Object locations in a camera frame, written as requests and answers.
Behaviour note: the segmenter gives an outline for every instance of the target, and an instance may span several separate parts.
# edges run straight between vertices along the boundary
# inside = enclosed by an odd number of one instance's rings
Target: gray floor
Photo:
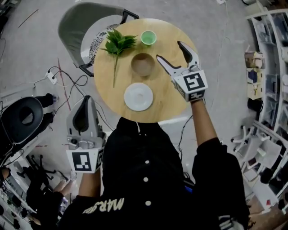
[[[244,4],[240,0],[228,0],[229,21],[225,32],[227,38],[223,41],[221,51],[227,15],[225,5],[219,6],[216,0],[98,0],[98,2],[121,5],[138,14],[140,18],[157,18],[170,22],[191,38],[199,51],[202,69],[208,80],[206,107],[219,138],[228,145],[232,152],[230,138],[239,133],[240,124],[245,117],[254,115],[246,106],[244,51],[248,45],[254,47],[254,40],[248,21],[244,18]],[[57,34],[61,16],[74,4],[74,0],[22,0],[9,19],[2,35],[7,40],[6,49],[0,61],[0,90],[2,92],[22,82],[34,82],[43,78],[50,67],[58,65],[58,60],[61,68],[74,80],[83,74],[81,70],[74,67]],[[21,22],[36,9],[39,9],[38,12],[18,28]],[[108,23],[112,24],[119,20],[120,18],[112,17],[101,20],[93,26],[85,37],[83,50],[89,47],[97,31]],[[1,40],[0,52],[2,48],[3,41]],[[65,84],[70,84],[66,76],[63,78]],[[108,122],[115,127],[119,116],[103,103],[97,93],[93,78],[89,78],[83,90],[101,104]],[[59,95],[60,102],[55,105],[55,108],[65,101],[63,87],[53,86],[49,80],[36,84],[35,95],[43,95],[47,92]],[[74,89],[69,100],[70,105],[73,106],[80,98],[81,95]],[[67,134],[65,119],[68,113],[68,106],[64,105],[51,125],[53,131],[41,144],[47,147],[38,147],[32,152],[36,155],[43,154],[48,168],[58,169],[65,173],[70,171],[65,153],[67,146],[64,145]],[[182,121],[163,126],[175,146],[179,143],[185,120],[190,116],[191,109],[187,108],[178,116],[183,118]],[[103,127],[105,131],[109,131],[106,125]],[[189,121],[184,131],[181,147],[184,154],[183,165],[190,173],[197,149],[195,140],[193,122]]]

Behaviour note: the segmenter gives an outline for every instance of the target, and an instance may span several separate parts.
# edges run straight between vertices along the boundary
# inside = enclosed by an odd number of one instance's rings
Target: white saucer
[[[153,102],[153,92],[149,86],[143,83],[134,83],[127,87],[124,93],[124,101],[129,109],[144,111]]]

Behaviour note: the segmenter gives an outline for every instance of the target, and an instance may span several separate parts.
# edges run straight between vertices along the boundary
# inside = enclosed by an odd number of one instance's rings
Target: small green cup
[[[157,36],[153,31],[144,31],[141,34],[141,41],[145,45],[153,45],[157,40]]]

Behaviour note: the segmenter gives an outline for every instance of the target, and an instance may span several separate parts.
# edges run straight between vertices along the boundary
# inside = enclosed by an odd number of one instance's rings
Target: green plant sprig
[[[136,36],[123,36],[119,31],[113,29],[113,32],[107,32],[108,36],[107,39],[110,41],[106,42],[105,50],[109,54],[113,55],[114,59],[114,78],[113,78],[113,88],[115,87],[115,77],[116,77],[116,68],[118,64],[118,58],[120,54],[125,50],[135,46],[136,43]]]

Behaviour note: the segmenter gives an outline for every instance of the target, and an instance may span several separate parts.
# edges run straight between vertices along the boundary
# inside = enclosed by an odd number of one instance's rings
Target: round wooden table
[[[113,88],[113,56],[106,51],[97,51],[94,63],[96,88],[109,108],[120,116],[141,123],[155,123],[179,115],[188,105],[174,88],[171,77],[156,60],[163,56],[174,66],[187,66],[177,41],[183,41],[197,52],[190,38],[174,25],[158,19],[137,19],[120,25],[117,30],[123,35],[138,35],[134,48],[124,51],[118,60],[115,88]],[[157,41],[150,47],[141,43],[140,36],[146,30],[154,31]],[[100,48],[105,48],[106,40]],[[155,60],[151,75],[140,77],[132,71],[131,60],[139,53],[149,53]],[[153,91],[153,103],[145,111],[136,112],[124,102],[126,88],[135,82],[148,85]]]

